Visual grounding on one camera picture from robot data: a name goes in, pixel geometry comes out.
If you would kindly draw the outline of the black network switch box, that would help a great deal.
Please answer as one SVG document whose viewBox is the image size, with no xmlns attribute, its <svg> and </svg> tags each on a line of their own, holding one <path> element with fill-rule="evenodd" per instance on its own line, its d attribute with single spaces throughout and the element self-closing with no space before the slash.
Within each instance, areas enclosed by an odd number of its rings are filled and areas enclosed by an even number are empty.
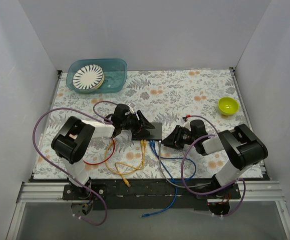
<svg viewBox="0 0 290 240">
<path fill-rule="evenodd" d="M 132 134 L 133 141 L 140 141 L 140 140 L 149 140 L 149 141 L 161 141 L 162 140 L 162 123 L 161 122 L 152 122 L 155 126 L 155 129 L 148 129 L 151 135 L 148 138 L 136 138 L 136 134 Z"/>
</svg>

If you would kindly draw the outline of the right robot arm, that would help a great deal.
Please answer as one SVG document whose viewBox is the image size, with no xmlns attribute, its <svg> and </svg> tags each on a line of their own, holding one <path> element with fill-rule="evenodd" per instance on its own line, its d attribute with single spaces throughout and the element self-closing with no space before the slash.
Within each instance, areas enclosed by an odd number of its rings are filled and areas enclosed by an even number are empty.
<svg viewBox="0 0 290 240">
<path fill-rule="evenodd" d="M 244 123 L 232 130 L 219 132 L 216 136 L 203 139 L 204 136 L 207 136 L 204 122 L 195 119 L 185 126 L 177 125 L 162 144 L 181 150 L 185 145 L 191 145 L 199 139 L 194 147 L 202 156 L 225 151 L 228 162 L 214 174 L 209 189 L 217 199 L 224 198 L 229 193 L 229 182 L 238 179 L 252 165 L 258 164 L 268 156 L 266 146 Z"/>
</svg>

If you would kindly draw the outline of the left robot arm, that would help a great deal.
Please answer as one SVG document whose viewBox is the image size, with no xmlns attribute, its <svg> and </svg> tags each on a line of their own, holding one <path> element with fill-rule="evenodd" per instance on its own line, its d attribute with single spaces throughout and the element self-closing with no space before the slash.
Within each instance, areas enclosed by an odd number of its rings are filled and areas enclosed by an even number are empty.
<svg viewBox="0 0 290 240">
<path fill-rule="evenodd" d="M 91 194 L 87 185 L 90 177 L 82 160 L 92 139 L 111 139 L 129 130 L 133 135 L 148 136 L 155 126 L 150 123 L 140 110 L 125 104 L 118 104 L 105 122 L 81 120 L 71 116 L 52 140 L 51 147 L 65 164 L 69 173 L 69 182 L 74 187 L 74 194 L 80 200 L 86 200 Z"/>
</svg>

